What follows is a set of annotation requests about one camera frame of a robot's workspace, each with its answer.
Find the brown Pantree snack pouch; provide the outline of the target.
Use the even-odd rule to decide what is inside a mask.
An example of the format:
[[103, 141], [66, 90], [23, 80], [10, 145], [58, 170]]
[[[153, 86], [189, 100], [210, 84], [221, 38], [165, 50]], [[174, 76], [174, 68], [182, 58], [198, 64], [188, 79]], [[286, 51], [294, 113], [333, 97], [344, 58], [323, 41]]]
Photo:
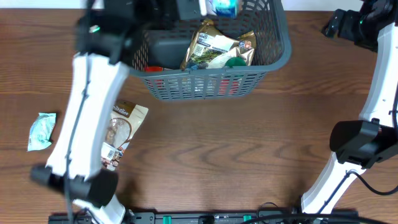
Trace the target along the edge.
[[149, 109], [126, 100], [117, 100], [109, 117], [101, 150], [102, 167], [115, 171]]

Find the green lid jar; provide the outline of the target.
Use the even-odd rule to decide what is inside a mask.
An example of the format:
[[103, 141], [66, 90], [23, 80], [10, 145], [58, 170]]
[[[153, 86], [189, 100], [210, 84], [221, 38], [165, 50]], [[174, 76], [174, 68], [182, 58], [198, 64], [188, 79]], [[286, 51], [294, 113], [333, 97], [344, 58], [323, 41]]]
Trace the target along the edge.
[[225, 68], [242, 67], [246, 66], [246, 62], [241, 57], [232, 57], [228, 59], [224, 65]]

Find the orange pasta packet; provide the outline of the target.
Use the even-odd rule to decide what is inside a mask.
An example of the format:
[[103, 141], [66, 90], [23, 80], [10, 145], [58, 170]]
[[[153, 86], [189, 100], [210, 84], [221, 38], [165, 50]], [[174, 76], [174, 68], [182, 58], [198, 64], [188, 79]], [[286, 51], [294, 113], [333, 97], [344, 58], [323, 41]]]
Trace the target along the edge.
[[243, 79], [242, 75], [231, 75], [210, 78], [168, 78], [158, 80], [145, 79], [144, 83], [156, 98], [163, 100], [179, 100], [189, 98], [210, 98], [215, 96], [233, 95], [238, 92]]

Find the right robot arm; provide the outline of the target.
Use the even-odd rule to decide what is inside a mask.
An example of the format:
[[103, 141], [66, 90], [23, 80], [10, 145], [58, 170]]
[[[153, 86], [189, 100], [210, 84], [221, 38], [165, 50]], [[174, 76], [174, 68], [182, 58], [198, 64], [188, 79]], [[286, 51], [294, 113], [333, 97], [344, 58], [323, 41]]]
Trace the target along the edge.
[[329, 160], [300, 199], [302, 213], [326, 215], [355, 179], [397, 155], [397, 0], [363, 1], [359, 11], [337, 9], [322, 34], [377, 54], [359, 118], [335, 124]]

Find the Kleenex tissue multipack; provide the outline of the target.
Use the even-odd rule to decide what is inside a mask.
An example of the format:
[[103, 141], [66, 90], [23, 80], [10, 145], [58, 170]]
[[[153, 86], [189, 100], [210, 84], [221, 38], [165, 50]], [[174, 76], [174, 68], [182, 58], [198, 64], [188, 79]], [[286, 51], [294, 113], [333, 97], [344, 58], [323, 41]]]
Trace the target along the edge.
[[242, 0], [206, 0], [206, 10], [213, 16], [234, 19], [242, 10]]

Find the gold coffee bag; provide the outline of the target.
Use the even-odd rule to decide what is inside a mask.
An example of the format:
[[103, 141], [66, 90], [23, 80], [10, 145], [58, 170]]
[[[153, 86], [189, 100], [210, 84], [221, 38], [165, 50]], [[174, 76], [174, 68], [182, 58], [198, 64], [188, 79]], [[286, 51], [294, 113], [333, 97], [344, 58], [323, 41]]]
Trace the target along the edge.
[[180, 64], [182, 70], [223, 68], [232, 57], [241, 57], [250, 66], [257, 41], [253, 31], [232, 39], [222, 34], [210, 19], [205, 19], [192, 35], [190, 45]]

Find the grey plastic basket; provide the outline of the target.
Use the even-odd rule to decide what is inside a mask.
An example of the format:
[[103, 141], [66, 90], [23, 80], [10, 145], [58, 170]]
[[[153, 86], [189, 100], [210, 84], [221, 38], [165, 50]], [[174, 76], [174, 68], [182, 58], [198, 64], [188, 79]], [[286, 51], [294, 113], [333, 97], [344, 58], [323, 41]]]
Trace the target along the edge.
[[147, 30], [132, 76], [160, 100], [244, 96], [292, 48], [281, 1], [243, 1], [237, 18], [206, 16]]

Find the small teal tissue packet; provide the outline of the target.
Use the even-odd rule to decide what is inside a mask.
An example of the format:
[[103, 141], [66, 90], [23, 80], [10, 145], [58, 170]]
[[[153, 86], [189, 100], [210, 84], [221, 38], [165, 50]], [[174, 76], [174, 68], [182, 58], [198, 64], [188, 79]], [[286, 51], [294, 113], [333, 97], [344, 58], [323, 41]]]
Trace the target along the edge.
[[52, 142], [50, 137], [56, 123], [56, 113], [39, 113], [29, 131], [27, 151], [41, 151]]

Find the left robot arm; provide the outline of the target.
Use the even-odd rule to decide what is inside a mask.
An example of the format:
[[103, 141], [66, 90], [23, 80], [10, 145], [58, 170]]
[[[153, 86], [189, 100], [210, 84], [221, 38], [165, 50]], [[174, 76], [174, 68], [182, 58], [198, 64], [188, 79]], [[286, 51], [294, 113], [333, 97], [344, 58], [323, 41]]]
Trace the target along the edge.
[[207, 13], [205, 1], [105, 1], [85, 3], [76, 25], [70, 98], [57, 143], [31, 179], [64, 195], [95, 223], [122, 223], [125, 207], [115, 191], [118, 175], [101, 165], [108, 117], [130, 75], [144, 32], [164, 22]]

